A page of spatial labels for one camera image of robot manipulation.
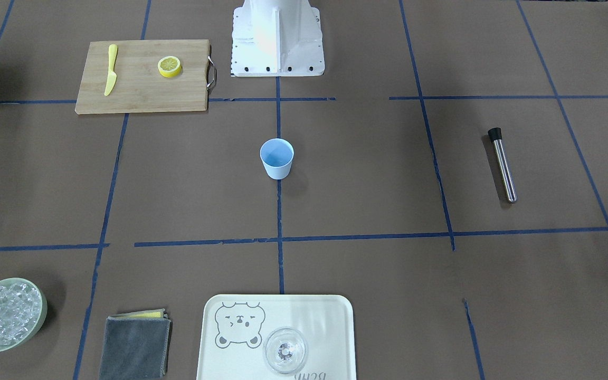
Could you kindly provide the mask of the yellow lemon half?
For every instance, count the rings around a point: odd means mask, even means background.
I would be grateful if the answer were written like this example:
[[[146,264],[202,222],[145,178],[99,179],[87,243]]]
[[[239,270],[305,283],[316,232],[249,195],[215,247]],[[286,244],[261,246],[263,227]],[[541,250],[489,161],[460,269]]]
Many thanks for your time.
[[[157,69],[162,77],[170,79],[181,73],[183,65],[179,58],[169,55],[159,60]]]

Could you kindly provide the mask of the light blue cup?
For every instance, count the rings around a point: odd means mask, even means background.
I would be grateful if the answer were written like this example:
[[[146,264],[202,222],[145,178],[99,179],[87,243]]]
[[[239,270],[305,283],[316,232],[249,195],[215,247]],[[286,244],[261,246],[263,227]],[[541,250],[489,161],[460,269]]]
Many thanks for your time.
[[[260,148],[264,169],[274,180],[283,180],[289,175],[294,155],[292,144],[284,139],[267,140]]]

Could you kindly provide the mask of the cream serving tray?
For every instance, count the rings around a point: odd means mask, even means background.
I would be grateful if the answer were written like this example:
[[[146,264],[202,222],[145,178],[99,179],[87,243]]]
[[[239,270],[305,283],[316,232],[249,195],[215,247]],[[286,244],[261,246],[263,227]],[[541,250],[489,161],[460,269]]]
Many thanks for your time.
[[[198,379],[356,379],[352,303],[341,295],[217,295]]]

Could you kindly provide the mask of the clear wine glass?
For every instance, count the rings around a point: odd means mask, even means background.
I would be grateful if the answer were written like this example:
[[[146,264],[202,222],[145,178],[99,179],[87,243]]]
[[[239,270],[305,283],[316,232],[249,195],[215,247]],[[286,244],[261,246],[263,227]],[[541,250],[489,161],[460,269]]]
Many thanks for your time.
[[[264,346],[264,361],[278,375],[293,375],[304,368],[309,353],[307,341],[297,329],[281,327],[270,332]]]

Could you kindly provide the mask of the steel muddler with black cap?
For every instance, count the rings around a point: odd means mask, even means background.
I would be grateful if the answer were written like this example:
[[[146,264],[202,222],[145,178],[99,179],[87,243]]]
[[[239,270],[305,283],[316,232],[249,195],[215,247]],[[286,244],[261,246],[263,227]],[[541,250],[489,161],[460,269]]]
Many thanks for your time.
[[[513,180],[513,175],[510,171],[509,161],[505,153],[505,146],[504,140],[502,139],[501,128],[490,128],[488,130],[488,138],[490,139],[490,142],[493,145],[493,149],[496,155],[502,184],[505,190],[505,197],[509,204],[514,204],[517,202],[517,192]]]

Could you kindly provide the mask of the wooden cutting board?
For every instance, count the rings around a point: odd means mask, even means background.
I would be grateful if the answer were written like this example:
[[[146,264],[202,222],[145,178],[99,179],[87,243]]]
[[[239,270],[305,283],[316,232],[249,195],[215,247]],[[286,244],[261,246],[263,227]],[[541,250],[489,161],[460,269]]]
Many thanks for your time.
[[[209,40],[115,41],[117,81],[111,94],[104,96],[111,44],[96,41],[89,45],[75,102],[78,115],[207,110],[214,84],[209,76],[216,74]],[[169,55],[179,58],[183,69],[167,79],[159,74],[157,64]]]

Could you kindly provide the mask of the grey folded cloth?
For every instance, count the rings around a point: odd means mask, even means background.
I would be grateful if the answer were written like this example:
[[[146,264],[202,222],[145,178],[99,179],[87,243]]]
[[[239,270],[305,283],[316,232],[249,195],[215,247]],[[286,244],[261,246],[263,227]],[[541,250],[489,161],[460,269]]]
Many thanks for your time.
[[[159,379],[166,375],[172,322],[164,308],[106,318],[100,379]]]

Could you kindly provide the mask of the yellow plastic knife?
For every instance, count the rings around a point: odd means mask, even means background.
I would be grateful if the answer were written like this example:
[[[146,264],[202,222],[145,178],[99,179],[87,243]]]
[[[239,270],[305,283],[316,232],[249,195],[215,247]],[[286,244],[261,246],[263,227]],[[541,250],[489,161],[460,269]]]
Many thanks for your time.
[[[106,85],[104,85],[104,96],[108,96],[113,91],[116,85],[117,74],[115,72],[116,58],[118,55],[118,46],[111,44],[108,47],[108,77],[106,79]]]

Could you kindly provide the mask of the green bowl of ice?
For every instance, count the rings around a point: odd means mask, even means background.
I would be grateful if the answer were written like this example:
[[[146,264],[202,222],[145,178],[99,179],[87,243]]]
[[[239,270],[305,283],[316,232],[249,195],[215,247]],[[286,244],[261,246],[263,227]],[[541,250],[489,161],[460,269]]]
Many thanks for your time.
[[[46,315],[48,301],[36,284],[23,278],[0,280],[0,352],[34,337]]]

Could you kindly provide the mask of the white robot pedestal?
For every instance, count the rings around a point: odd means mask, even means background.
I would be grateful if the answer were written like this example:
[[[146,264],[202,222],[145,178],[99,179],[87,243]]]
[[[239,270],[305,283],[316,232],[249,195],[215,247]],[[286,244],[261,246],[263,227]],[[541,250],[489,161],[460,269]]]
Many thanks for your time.
[[[309,1],[245,1],[232,21],[233,77],[324,75],[320,12]]]

